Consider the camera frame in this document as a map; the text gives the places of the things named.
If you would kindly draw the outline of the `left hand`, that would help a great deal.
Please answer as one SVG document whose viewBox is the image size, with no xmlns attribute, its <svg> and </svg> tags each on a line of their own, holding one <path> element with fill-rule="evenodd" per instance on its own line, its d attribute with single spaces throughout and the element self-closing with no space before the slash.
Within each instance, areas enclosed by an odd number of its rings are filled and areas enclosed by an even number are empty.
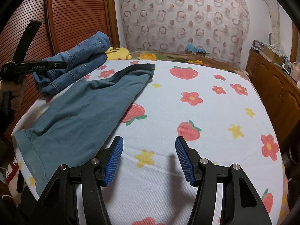
<svg viewBox="0 0 300 225">
<path fill-rule="evenodd" d="M 13 110 L 17 110 L 22 103 L 23 100 L 23 95 L 26 90 L 27 86 L 27 77 L 24 76 L 22 78 L 22 81 L 20 83 L 14 83 L 10 81 L 3 81 L 1 80 L 1 103 L 3 102 L 4 99 L 4 93 L 5 92 L 11 92 L 13 99 L 11 100 L 11 107 Z"/>
</svg>

